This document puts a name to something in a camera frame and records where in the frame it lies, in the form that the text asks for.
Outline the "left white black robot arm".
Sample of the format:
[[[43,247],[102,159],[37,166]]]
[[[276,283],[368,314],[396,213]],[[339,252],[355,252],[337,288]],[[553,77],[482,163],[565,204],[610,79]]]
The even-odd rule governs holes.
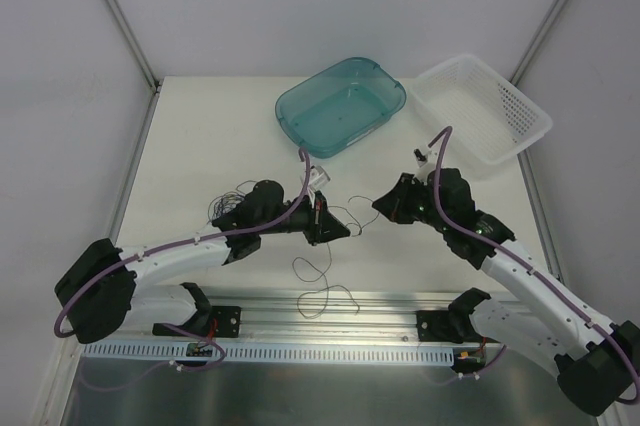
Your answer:
[[[54,288],[62,311],[54,323],[59,338],[81,344],[103,340],[124,327],[149,326],[156,334],[178,327],[189,335],[209,332],[212,307],[194,283],[168,280],[226,266],[257,252],[263,236],[302,234],[311,246],[349,236],[321,192],[293,201],[272,180],[257,182],[230,209],[201,231],[158,246],[124,248],[110,239],[92,242]]]

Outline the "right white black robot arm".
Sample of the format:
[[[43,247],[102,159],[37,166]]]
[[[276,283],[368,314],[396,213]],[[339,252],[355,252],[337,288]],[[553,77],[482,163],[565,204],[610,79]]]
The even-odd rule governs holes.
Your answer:
[[[400,176],[373,207],[389,221],[420,222],[442,235],[450,251],[497,281],[530,311],[522,317],[490,294],[470,289],[449,306],[450,332],[469,341],[481,335],[502,343],[555,377],[578,409],[602,415],[639,385],[639,328],[616,323],[534,265],[515,234],[478,209],[456,168],[420,178]]]

